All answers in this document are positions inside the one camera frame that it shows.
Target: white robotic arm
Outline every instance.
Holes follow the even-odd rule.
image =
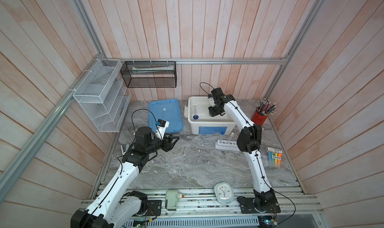
[[[240,106],[234,100],[229,101],[224,105],[224,111],[232,117],[239,129],[243,127],[252,127],[254,125],[254,123],[244,114],[244,112],[240,109]],[[245,155],[249,168],[251,169],[253,188],[259,193],[269,191],[271,184],[269,183],[267,177],[264,179],[262,178],[262,176],[265,175],[265,171],[260,150],[256,149],[251,153],[243,152],[243,154]]]
[[[71,228],[121,227],[134,214],[146,214],[147,195],[142,192],[132,191],[124,203],[118,206],[118,202],[144,165],[157,156],[157,150],[168,152],[179,140],[179,137],[165,133],[168,125],[168,121],[158,120],[156,133],[149,127],[137,130],[136,141],[124,154],[115,176],[85,211],[75,212],[71,218]],[[156,155],[149,158],[149,154],[155,152]]]
[[[277,200],[266,177],[261,159],[261,126],[255,125],[240,109],[234,97],[223,94],[221,88],[213,89],[208,97],[212,105],[209,107],[210,116],[222,115],[225,112],[232,117],[240,129],[237,146],[245,155],[251,170],[255,194],[254,206],[260,212],[267,210],[267,207],[276,204]]]

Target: box handle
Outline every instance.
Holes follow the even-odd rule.
[[[188,116],[189,116],[189,114],[188,114],[188,107],[184,106],[184,117],[188,118]]]

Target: blue container lid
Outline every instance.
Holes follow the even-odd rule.
[[[149,110],[152,111],[157,120],[161,119],[169,122],[166,133],[175,133],[183,129],[183,119],[177,99],[150,102]],[[149,127],[156,133],[156,125],[151,113],[149,113]]]

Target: red pencil cup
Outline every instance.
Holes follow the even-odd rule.
[[[255,125],[263,125],[267,118],[268,116],[261,116],[257,113],[257,111],[255,111],[251,120],[253,123],[255,123]]]

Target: marble tabletop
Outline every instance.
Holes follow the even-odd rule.
[[[255,111],[257,100],[237,100],[244,113],[251,117]],[[109,182],[117,171],[120,162],[116,157],[121,156],[122,144],[133,140],[132,112],[140,108],[148,108],[150,101],[132,101],[129,104],[127,116],[124,120],[118,144],[109,165],[105,181]],[[215,142],[219,135],[194,135],[190,124],[184,117],[184,107],[187,100],[180,100],[180,109],[184,128],[176,136],[180,140],[169,151],[158,151],[158,156],[149,161],[138,177],[129,186],[130,189],[175,189],[175,188],[213,188],[218,182],[228,182],[234,188],[252,187],[253,181],[245,156],[240,151],[225,151],[215,149]],[[148,126],[148,111],[137,111],[133,116],[136,127]],[[240,133],[233,129],[236,140]],[[280,168],[268,163],[267,146],[281,148],[270,120],[263,125],[261,153],[266,175],[273,187],[298,186],[292,168],[282,155]]]

